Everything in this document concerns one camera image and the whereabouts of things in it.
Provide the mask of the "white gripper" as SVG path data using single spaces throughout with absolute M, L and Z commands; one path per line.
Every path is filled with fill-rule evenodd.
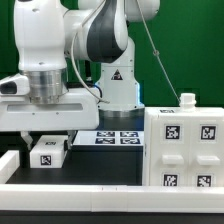
M 27 96 L 0 96 L 0 132 L 21 131 L 28 149 L 33 142 L 28 131 L 68 131 L 71 150 L 77 130 L 98 125 L 97 101 L 88 91 L 69 91 L 56 104 L 32 104 Z

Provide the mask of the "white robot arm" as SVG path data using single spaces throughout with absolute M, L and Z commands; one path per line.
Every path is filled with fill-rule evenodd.
M 150 20 L 160 0 L 15 0 L 18 73 L 0 80 L 0 132 L 76 131 L 99 125 L 95 90 L 67 86 L 67 59 L 112 63 L 127 49 L 129 22 Z

